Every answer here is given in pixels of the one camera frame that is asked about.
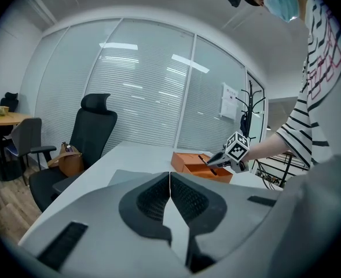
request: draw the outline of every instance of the coat rack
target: coat rack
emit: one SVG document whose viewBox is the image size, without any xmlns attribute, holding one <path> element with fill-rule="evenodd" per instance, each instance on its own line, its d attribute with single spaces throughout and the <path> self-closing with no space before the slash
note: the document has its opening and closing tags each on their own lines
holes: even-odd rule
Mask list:
<svg viewBox="0 0 341 278">
<path fill-rule="evenodd" d="M 255 139 L 256 137 L 249 137 L 250 134 L 250 127 L 251 127 L 251 118 L 252 118 L 252 114 L 259 114 L 260 112 L 254 112 L 254 108 L 257 104 L 259 104 L 261 101 L 263 101 L 266 97 L 260 99 L 258 102 L 256 102 L 254 104 L 254 95 L 256 93 L 260 93 L 262 90 L 257 90 L 256 92 L 252 92 L 252 83 L 251 81 L 249 81 L 249 85 L 250 85 L 250 92 L 246 91 L 246 90 L 241 90 L 245 93 L 247 93 L 248 97 L 249 97 L 249 104 L 246 104 L 243 100 L 236 98 L 237 100 L 239 100 L 240 102 L 242 102 L 247 110 L 244 111 L 242 110 L 243 113 L 245 113 L 241 119 L 241 126 L 240 129 L 242 131 L 243 136 L 245 136 L 246 138 L 250 139 L 250 142 L 252 139 Z"/>
</svg>

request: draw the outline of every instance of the black and white cube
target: black and white cube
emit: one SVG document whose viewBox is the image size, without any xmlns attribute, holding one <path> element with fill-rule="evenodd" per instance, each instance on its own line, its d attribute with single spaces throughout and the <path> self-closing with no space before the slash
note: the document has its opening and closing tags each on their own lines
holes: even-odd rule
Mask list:
<svg viewBox="0 0 341 278">
<path fill-rule="evenodd" d="M 235 162 L 239 163 L 248 151 L 249 142 L 247 138 L 240 133 L 234 132 L 234 134 L 228 138 L 225 153 Z"/>
</svg>

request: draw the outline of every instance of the face mask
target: face mask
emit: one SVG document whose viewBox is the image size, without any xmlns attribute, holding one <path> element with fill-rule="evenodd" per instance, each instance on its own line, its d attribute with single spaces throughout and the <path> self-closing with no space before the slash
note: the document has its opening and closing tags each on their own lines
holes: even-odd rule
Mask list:
<svg viewBox="0 0 341 278">
<path fill-rule="evenodd" d="M 299 16 L 298 0 L 264 0 L 269 12 L 286 22 Z"/>
</svg>

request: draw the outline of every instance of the cardboard box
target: cardboard box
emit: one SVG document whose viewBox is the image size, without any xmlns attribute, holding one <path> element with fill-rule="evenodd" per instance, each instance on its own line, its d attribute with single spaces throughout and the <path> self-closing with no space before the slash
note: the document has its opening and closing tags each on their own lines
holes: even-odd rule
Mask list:
<svg viewBox="0 0 341 278">
<path fill-rule="evenodd" d="M 205 154 L 200 155 L 206 162 L 210 159 Z M 198 177 L 211 179 L 219 182 L 229 183 L 233 174 L 225 169 L 214 169 L 217 175 L 214 175 L 210 168 L 195 153 L 176 153 L 173 152 L 171 165 L 177 172 L 189 173 Z"/>
</svg>

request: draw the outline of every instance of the forearm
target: forearm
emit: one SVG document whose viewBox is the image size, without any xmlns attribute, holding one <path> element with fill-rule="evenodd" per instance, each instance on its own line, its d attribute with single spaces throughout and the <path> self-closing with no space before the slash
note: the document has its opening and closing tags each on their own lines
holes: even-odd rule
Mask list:
<svg viewBox="0 0 341 278">
<path fill-rule="evenodd" d="M 256 144 L 250 148 L 250 151 L 243 158 L 243 161 L 257 160 L 262 158 L 268 158 L 270 156 L 279 155 L 289 150 L 287 144 L 274 133 L 267 140 Z"/>
</svg>

